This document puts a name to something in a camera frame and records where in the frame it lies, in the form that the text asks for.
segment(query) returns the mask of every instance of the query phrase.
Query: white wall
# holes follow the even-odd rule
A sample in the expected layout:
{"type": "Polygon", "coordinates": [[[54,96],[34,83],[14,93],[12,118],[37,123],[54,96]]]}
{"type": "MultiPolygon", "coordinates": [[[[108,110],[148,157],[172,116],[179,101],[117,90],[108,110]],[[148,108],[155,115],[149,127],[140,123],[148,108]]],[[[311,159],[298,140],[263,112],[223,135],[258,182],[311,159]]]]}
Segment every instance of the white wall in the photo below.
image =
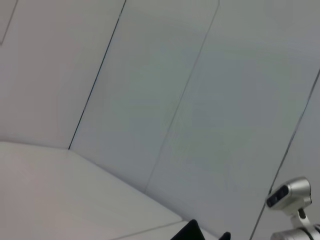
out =
{"type": "Polygon", "coordinates": [[[71,149],[248,240],[319,70],[318,3],[222,0],[170,127],[216,6],[173,3],[127,2],[71,149]]]}
{"type": "Polygon", "coordinates": [[[278,29],[246,40],[230,29],[231,14],[221,8],[213,21],[147,194],[216,235],[247,240],[320,60],[278,29]]]}
{"type": "MultiPolygon", "coordinates": [[[[280,168],[274,188],[292,178],[305,176],[311,184],[312,204],[305,209],[313,224],[320,221],[320,85],[317,82],[301,124],[280,168]]],[[[253,240],[269,240],[272,233],[292,229],[290,217],[264,209],[253,240]]]]}
{"type": "Polygon", "coordinates": [[[67,148],[124,0],[19,0],[0,45],[0,140],[67,148]]]}
{"type": "Polygon", "coordinates": [[[217,6],[128,1],[71,149],[143,191],[217,6]]]}

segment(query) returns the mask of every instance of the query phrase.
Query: black object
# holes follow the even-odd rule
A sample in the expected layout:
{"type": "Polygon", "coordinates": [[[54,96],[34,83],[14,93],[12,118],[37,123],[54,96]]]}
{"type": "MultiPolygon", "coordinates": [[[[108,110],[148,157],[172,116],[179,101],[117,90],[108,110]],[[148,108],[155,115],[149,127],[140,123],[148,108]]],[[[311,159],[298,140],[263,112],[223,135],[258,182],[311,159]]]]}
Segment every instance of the black object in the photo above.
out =
{"type": "Polygon", "coordinates": [[[298,210],[299,212],[299,217],[302,218],[302,219],[305,219],[307,216],[306,216],[306,213],[305,213],[305,210],[303,208],[300,208],[298,210]]]}
{"type": "MultiPolygon", "coordinates": [[[[230,232],[226,232],[219,240],[230,240],[230,232]]],[[[205,240],[196,220],[191,220],[171,240],[205,240]]]]}
{"type": "Polygon", "coordinates": [[[289,188],[287,186],[282,186],[278,191],[276,191],[271,197],[266,200],[266,204],[269,208],[271,208],[288,194],[289,188]]]}

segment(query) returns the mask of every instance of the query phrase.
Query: white floor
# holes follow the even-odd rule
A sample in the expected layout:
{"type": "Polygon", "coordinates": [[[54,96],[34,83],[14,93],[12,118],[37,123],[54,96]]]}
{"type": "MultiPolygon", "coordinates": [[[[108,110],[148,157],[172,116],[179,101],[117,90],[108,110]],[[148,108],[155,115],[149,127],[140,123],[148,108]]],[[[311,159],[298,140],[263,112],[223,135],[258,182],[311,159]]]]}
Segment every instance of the white floor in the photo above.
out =
{"type": "MultiPolygon", "coordinates": [[[[176,235],[188,222],[183,221],[170,226],[161,227],[151,231],[146,231],[140,234],[131,235],[122,238],[123,240],[170,240],[176,235]]],[[[216,237],[208,232],[201,230],[205,240],[217,240],[216,237]]]]}
{"type": "Polygon", "coordinates": [[[72,151],[0,143],[1,240],[112,240],[181,221],[72,151]]]}

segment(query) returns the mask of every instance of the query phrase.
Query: panel seam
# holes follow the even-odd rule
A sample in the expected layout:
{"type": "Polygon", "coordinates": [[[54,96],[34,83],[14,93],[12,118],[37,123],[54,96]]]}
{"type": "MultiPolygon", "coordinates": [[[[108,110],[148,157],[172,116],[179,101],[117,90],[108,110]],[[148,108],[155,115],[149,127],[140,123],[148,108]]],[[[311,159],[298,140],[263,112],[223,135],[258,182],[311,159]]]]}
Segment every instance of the panel seam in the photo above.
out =
{"type": "Polygon", "coordinates": [[[80,119],[79,119],[79,121],[78,121],[78,124],[77,124],[77,126],[76,126],[76,128],[75,128],[75,131],[74,131],[74,133],[73,133],[73,136],[72,136],[71,142],[70,142],[70,144],[69,144],[68,150],[70,150],[71,145],[72,145],[72,143],[73,143],[73,141],[74,141],[74,139],[75,139],[75,136],[76,136],[76,134],[77,134],[77,131],[78,131],[80,122],[81,122],[81,120],[82,120],[82,118],[83,118],[83,116],[84,116],[85,110],[86,110],[86,108],[87,108],[89,99],[90,99],[91,94],[92,94],[92,91],[94,90],[94,87],[95,87],[95,85],[96,85],[96,82],[97,82],[97,79],[98,79],[100,70],[101,70],[101,68],[102,68],[102,65],[104,64],[104,61],[105,61],[107,52],[108,52],[108,50],[109,50],[110,44],[111,44],[111,42],[112,42],[112,39],[113,39],[113,37],[114,37],[115,31],[116,31],[116,29],[117,29],[117,26],[118,26],[120,17],[121,17],[121,15],[122,15],[122,12],[123,12],[123,10],[124,10],[124,8],[125,8],[126,2],[127,2],[127,0],[124,0],[124,3],[123,3],[123,5],[122,5],[122,8],[121,8],[121,11],[120,11],[120,14],[119,14],[119,17],[118,17],[118,19],[117,19],[117,21],[116,21],[116,24],[115,24],[115,26],[114,26],[114,29],[113,29],[111,38],[110,38],[109,43],[108,43],[108,45],[107,45],[107,47],[106,47],[106,50],[105,50],[105,53],[104,53],[102,62],[101,62],[101,64],[100,64],[99,70],[98,70],[98,72],[97,72],[97,74],[96,74],[96,77],[95,77],[95,79],[94,79],[93,85],[92,85],[92,87],[91,87],[91,91],[90,91],[90,93],[89,93],[89,96],[88,96],[88,98],[87,98],[87,100],[86,100],[86,103],[85,103],[85,105],[84,105],[84,108],[83,108],[83,110],[82,110],[82,114],[81,114],[81,116],[80,116],[80,119]]]}
{"type": "MultiPolygon", "coordinates": [[[[295,135],[296,135],[296,133],[297,133],[297,130],[298,130],[298,128],[299,128],[300,122],[301,122],[301,120],[302,120],[302,118],[303,118],[303,116],[304,116],[304,114],[305,114],[305,111],[306,111],[306,109],[307,109],[307,106],[308,106],[308,104],[309,104],[309,101],[310,101],[310,99],[311,99],[311,96],[312,96],[312,94],[313,94],[313,92],[314,92],[314,89],[315,89],[315,87],[316,87],[316,84],[317,84],[317,82],[318,82],[319,75],[320,75],[320,68],[319,68],[319,70],[318,70],[318,73],[317,73],[317,75],[316,75],[316,77],[315,77],[315,80],[314,80],[314,82],[313,82],[313,85],[312,85],[312,87],[311,87],[311,90],[310,90],[309,96],[308,96],[308,98],[307,98],[306,104],[305,104],[305,106],[304,106],[304,109],[303,109],[303,111],[302,111],[302,113],[301,113],[301,115],[300,115],[300,117],[299,117],[299,119],[298,119],[298,122],[297,122],[297,124],[296,124],[296,126],[295,126],[295,128],[294,128],[294,131],[293,131],[293,133],[292,133],[292,136],[291,136],[291,138],[290,138],[290,141],[289,141],[289,143],[288,143],[288,146],[287,146],[287,148],[286,148],[286,150],[285,150],[285,153],[284,153],[284,155],[283,155],[283,158],[282,158],[282,160],[281,160],[281,162],[280,162],[280,165],[279,165],[279,167],[278,167],[278,170],[276,171],[276,174],[275,174],[274,179],[273,179],[273,181],[272,181],[271,187],[270,187],[270,189],[269,189],[269,191],[268,191],[268,195],[271,193],[271,191],[272,191],[272,189],[273,189],[273,187],[274,187],[274,184],[275,184],[275,182],[276,182],[276,179],[277,179],[277,177],[278,177],[278,175],[279,175],[280,169],[281,169],[281,167],[283,166],[284,161],[285,161],[285,159],[286,159],[286,157],[287,157],[287,154],[288,154],[288,152],[289,152],[289,149],[290,149],[290,147],[291,147],[291,144],[292,144],[292,142],[293,142],[293,140],[294,140],[294,138],[295,138],[295,135]]],[[[256,232],[256,229],[257,229],[257,227],[258,227],[259,221],[260,221],[260,219],[261,219],[261,217],[262,217],[262,214],[263,214],[265,208],[266,208],[266,204],[263,203],[262,209],[261,209],[261,211],[260,211],[260,213],[259,213],[259,216],[258,216],[256,222],[255,222],[255,225],[254,225],[254,228],[253,228],[253,231],[252,231],[252,233],[251,233],[251,235],[250,235],[249,240],[252,240],[252,238],[254,237],[254,234],[255,234],[255,232],[256,232]]]]}
{"type": "Polygon", "coordinates": [[[4,43],[4,41],[5,41],[5,38],[6,38],[6,35],[7,35],[7,32],[8,32],[8,29],[9,29],[9,26],[10,26],[10,24],[11,24],[12,18],[14,17],[14,14],[15,14],[15,11],[16,11],[17,4],[18,4],[18,0],[15,1],[14,7],[13,7],[13,11],[12,11],[12,14],[11,14],[11,16],[10,16],[8,25],[6,26],[4,35],[3,35],[3,37],[2,37],[2,39],[1,39],[1,41],[0,41],[0,46],[1,46],[1,45],[4,43]]]}
{"type": "Polygon", "coordinates": [[[200,58],[200,55],[201,55],[201,53],[202,53],[203,47],[204,47],[205,42],[206,42],[206,40],[207,40],[209,31],[210,31],[210,29],[211,29],[211,27],[212,27],[212,24],[213,24],[213,22],[214,22],[214,19],[216,18],[216,15],[217,15],[217,12],[218,12],[219,7],[220,7],[220,0],[218,0],[218,4],[217,4],[217,7],[216,7],[216,9],[215,9],[215,11],[214,11],[212,20],[211,20],[211,22],[210,22],[210,25],[209,25],[209,27],[208,27],[208,30],[207,30],[206,33],[205,33],[205,36],[204,36],[203,41],[202,41],[202,43],[201,43],[199,52],[198,52],[198,54],[197,54],[197,56],[196,56],[196,59],[195,59],[194,64],[193,64],[193,66],[192,66],[191,72],[190,72],[190,74],[189,74],[189,76],[188,76],[188,79],[187,79],[187,81],[186,81],[186,83],[185,83],[185,86],[184,86],[184,88],[183,88],[183,90],[182,90],[182,94],[180,95],[180,98],[179,98],[177,107],[175,108],[174,114],[173,114],[172,119],[171,119],[171,121],[170,121],[169,127],[168,127],[168,129],[167,129],[167,131],[166,131],[166,134],[165,134],[165,136],[164,136],[164,139],[163,139],[163,141],[162,141],[162,143],[161,143],[160,150],[159,150],[159,152],[158,152],[158,155],[157,155],[155,164],[154,164],[154,166],[153,166],[153,168],[152,168],[152,171],[151,171],[151,173],[150,173],[150,176],[149,176],[149,178],[148,178],[148,181],[146,182],[146,185],[145,185],[145,188],[144,188],[144,191],[143,191],[145,194],[146,194],[147,189],[148,189],[148,187],[149,187],[151,178],[152,178],[152,176],[153,176],[153,174],[154,174],[154,172],[155,172],[156,166],[157,166],[158,163],[159,163],[160,156],[161,156],[161,153],[162,153],[163,148],[164,148],[164,146],[165,146],[165,143],[166,143],[166,141],[167,141],[167,139],[168,139],[169,132],[170,132],[170,130],[171,130],[171,128],[172,128],[174,119],[176,118],[176,115],[177,115],[178,109],[179,109],[179,107],[180,107],[180,105],[181,105],[183,96],[184,96],[184,94],[185,94],[185,92],[186,92],[186,90],[187,90],[187,87],[188,87],[188,84],[189,84],[189,82],[190,82],[190,79],[191,79],[191,77],[192,77],[192,75],[193,75],[193,72],[194,72],[194,70],[195,70],[195,68],[196,68],[196,65],[197,65],[198,60],[199,60],[199,58],[200,58]]]}

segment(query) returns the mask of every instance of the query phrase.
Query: gray line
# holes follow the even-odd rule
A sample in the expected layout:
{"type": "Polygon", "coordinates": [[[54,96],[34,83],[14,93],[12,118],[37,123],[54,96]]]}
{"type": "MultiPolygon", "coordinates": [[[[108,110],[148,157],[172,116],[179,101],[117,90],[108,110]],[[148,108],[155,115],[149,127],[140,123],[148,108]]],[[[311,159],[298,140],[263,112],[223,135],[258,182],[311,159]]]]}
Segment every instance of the gray line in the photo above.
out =
{"type": "MultiPolygon", "coordinates": [[[[291,146],[291,143],[293,142],[293,140],[294,140],[294,138],[295,138],[295,135],[296,135],[296,133],[297,133],[298,127],[299,127],[299,125],[300,125],[300,122],[301,122],[301,120],[302,120],[302,118],[303,118],[303,116],[304,116],[304,114],[305,114],[305,111],[306,111],[307,106],[308,106],[308,104],[309,104],[309,101],[310,101],[310,99],[311,99],[312,93],[314,92],[314,89],[315,89],[316,84],[317,84],[317,82],[318,82],[319,75],[320,75],[320,69],[319,69],[319,71],[318,71],[318,73],[317,73],[317,75],[316,75],[316,78],[315,78],[314,83],[313,83],[313,85],[312,85],[312,88],[311,88],[311,91],[310,91],[310,93],[309,93],[308,99],[307,99],[307,101],[306,101],[305,107],[304,107],[304,109],[303,109],[303,111],[302,111],[302,113],[301,113],[301,115],[300,115],[300,117],[299,117],[299,120],[298,120],[298,122],[297,122],[297,124],[296,124],[296,126],[295,126],[295,129],[294,129],[293,134],[292,134],[292,136],[291,136],[291,138],[290,138],[289,144],[288,144],[288,146],[287,146],[287,148],[286,148],[286,150],[285,150],[285,153],[284,153],[284,155],[283,155],[283,158],[282,158],[282,160],[281,160],[281,163],[280,163],[280,165],[279,165],[279,168],[278,168],[278,170],[276,171],[276,174],[275,174],[275,176],[274,176],[274,179],[273,179],[273,181],[272,181],[272,184],[271,184],[271,187],[270,187],[270,189],[269,189],[268,194],[271,193],[272,188],[274,187],[275,181],[276,181],[276,179],[277,179],[277,177],[278,177],[278,174],[279,174],[279,172],[280,172],[280,169],[281,169],[282,165],[284,164],[284,161],[285,161],[285,159],[286,159],[286,157],[287,157],[287,154],[288,154],[288,152],[289,152],[289,148],[290,148],[290,146],[291,146]]],[[[262,213],[263,213],[265,207],[266,207],[266,205],[263,204],[263,207],[262,207],[262,209],[261,209],[261,211],[260,211],[260,214],[259,214],[259,216],[258,216],[258,219],[256,220],[256,223],[255,223],[255,225],[254,225],[254,228],[253,228],[253,231],[252,231],[252,233],[251,233],[251,236],[250,236],[249,240],[252,240],[252,238],[253,238],[253,236],[254,236],[254,234],[255,234],[255,231],[256,231],[256,229],[257,229],[257,226],[258,226],[258,224],[259,224],[260,218],[261,218],[261,216],[262,216],[262,213]]]]}
{"type": "Polygon", "coordinates": [[[103,56],[102,62],[101,62],[101,64],[100,64],[100,67],[99,67],[99,70],[98,70],[98,73],[96,74],[96,77],[95,77],[95,80],[94,80],[94,82],[93,82],[93,85],[92,85],[91,91],[90,91],[89,96],[88,96],[88,98],[87,98],[87,100],[86,100],[86,103],[85,103],[85,105],[84,105],[84,108],[83,108],[82,114],[81,114],[80,119],[79,119],[79,121],[78,121],[78,124],[77,124],[77,126],[76,126],[76,128],[75,128],[75,131],[74,131],[74,134],[73,134],[73,136],[72,136],[72,139],[71,139],[71,142],[70,142],[70,145],[69,145],[68,149],[70,149],[70,148],[71,148],[71,145],[72,145],[72,143],[73,143],[73,141],[74,141],[74,138],[75,138],[75,136],[76,136],[76,133],[77,133],[77,131],[78,131],[78,128],[79,128],[80,122],[81,122],[81,120],[82,120],[82,117],[84,116],[84,113],[85,113],[85,110],[86,110],[86,108],[87,108],[87,105],[88,105],[89,99],[90,99],[91,94],[92,94],[92,91],[94,90],[94,87],[95,87],[95,85],[96,85],[96,82],[97,82],[97,79],[98,79],[98,76],[99,76],[99,73],[100,73],[101,67],[102,67],[102,65],[104,64],[104,61],[105,61],[105,58],[106,58],[107,52],[108,52],[108,50],[109,50],[109,47],[110,47],[111,41],[112,41],[112,39],[113,39],[113,37],[114,37],[114,34],[115,34],[115,31],[116,31],[116,28],[117,28],[117,26],[118,26],[118,23],[119,23],[119,20],[120,20],[121,14],[122,14],[122,12],[123,12],[123,10],[124,10],[124,8],[125,8],[126,2],[127,2],[127,0],[124,0],[123,6],[122,6],[122,8],[121,8],[121,11],[120,11],[120,14],[119,14],[119,17],[118,17],[118,20],[116,21],[116,24],[115,24],[115,26],[114,26],[114,29],[113,29],[113,32],[112,32],[111,38],[110,38],[110,40],[109,40],[108,46],[106,47],[106,50],[105,50],[105,53],[104,53],[104,56],[103,56]]]}
{"type": "Polygon", "coordinates": [[[203,41],[202,41],[202,44],[201,44],[201,47],[200,47],[200,50],[199,50],[199,53],[198,53],[198,55],[196,56],[195,62],[194,62],[194,64],[193,64],[193,66],[192,66],[191,72],[190,72],[189,77],[188,77],[188,79],[187,79],[187,81],[186,81],[186,84],[185,84],[184,89],[183,89],[183,91],[182,91],[182,94],[181,94],[181,96],[180,96],[179,102],[178,102],[178,104],[177,104],[177,106],[176,106],[176,109],[175,109],[175,111],[174,111],[173,117],[172,117],[172,119],[171,119],[171,121],[170,121],[169,127],[168,127],[168,129],[167,129],[167,131],[166,131],[164,140],[162,141],[160,150],[159,150],[159,152],[158,152],[157,159],[156,159],[156,161],[155,161],[155,164],[154,164],[154,166],[153,166],[153,169],[152,169],[152,171],[151,171],[151,174],[150,174],[150,176],[149,176],[149,179],[148,179],[148,181],[147,181],[147,183],[146,183],[146,185],[145,185],[145,189],[144,189],[144,191],[143,191],[144,193],[146,193],[146,191],[147,191],[147,189],[148,189],[148,186],[149,186],[149,184],[150,184],[150,180],[151,180],[151,178],[152,178],[152,175],[154,174],[154,171],[155,171],[155,169],[156,169],[156,166],[157,166],[158,163],[159,163],[160,154],[161,154],[161,152],[162,152],[162,150],[163,150],[163,148],[164,148],[164,146],[165,146],[165,142],[166,142],[166,140],[167,140],[167,138],[168,138],[169,131],[170,131],[170,129],[171,129],[171,127],[172,127],[172,124],[173,124],[173,122],[174,122],[174,119],[175,119],[175,117],[176,117],[176,115],[177,115],[179,106],[180,106],[181,101],[182,101],[182,98],[183,98],[183,96],[184,96],[184,94],[185,94],[185,92],[186,92],[186,89],[187,89],[187,86],[188,86],[188,84],[189,84],[189,82],[190,82],[191,76],[192,76],[192,74],[193,74],[193,72],[194,72],[194,70],[195,70],[195,67],[196,67],[197,62],[198,62],[198,60],[199,60],[199,57],[200,57],[200,55],[201,55],[202,49],[203,49],[203,47],[204,47],[204,45],[205,45],[205,42],[206,42],[206,39],[207,39],[207,37],[208,37],[209,31],[210,31],[210,29],[211,29],[211,26],[212,26],[212,24],[213,24],[213,22],[214,22],[214,19],[215,19],[216,15],[217,15],[219,6],[220,6],[220,2],[218,1],[218,6],[217,6],[216,9],[215,9],[215,12],[214,12],[213,18],[212,18],[212,20],[211,20],[211,22],[210,22],[209,28],[208,28],[208,30],[207,30],[206,33],[205,33],[204,39],[203,39],[203,41]]]}
{"type": "Polygon", "coordinates": [[[182,223],[182,222],[183,222],[183,220],[180,220],[180,221],[177,221],[177,222],[169,223],[169,224],[164,225],[164,226],[157,226],[157,227],[154,227],[154,228],[150,228],[150,229],[148,229],[148,230],[138,231],[138,232],[135,232],[135,233],[132,233],[132,234],[128,234],[128,235],[125,235],[125,236],[120,236],[120,237],[112,238],[112,239],[110,239],[110,240],[124,239],[124,238],[128,238],[128,237],[131,237],[131,236],[134,236],[134,235],[139,235],[139,234],[147,233],[147,232],[150,232],[150,231],[153,231],[153,230],[163,229],[163,228],[166,228],[166,227],[169,227],[169,226],[172,226],[172,225],[176,225],[176,224],[179,224],[179,223],[182,223]]]}
{"type": "Polygon", "coordinates": [[[16,2],[15,2],[15,5],[14,5],[13,11],[12,11],[12,14],[11,14],[11,16],[10,16],[10,20],[9,20],[9,22],[8,22],[8,25],[6,26],[6,29],[5,29],[3,38],[2,38],[2,40],[0,41],[0,45],[2,45],[2,44],[4,43],[4,41],[5,41],[5,38],[6,38],[6,35],[7,35],[7,32],[8,32],[8,29],[9,29],[9,26],[10,26],[10,23],[11,23],[11,20],[12,20],[12,17],[14,16],[14,13],[15,13],[17,4],[18,4],[18,0],[16,0],[16,2]]]}

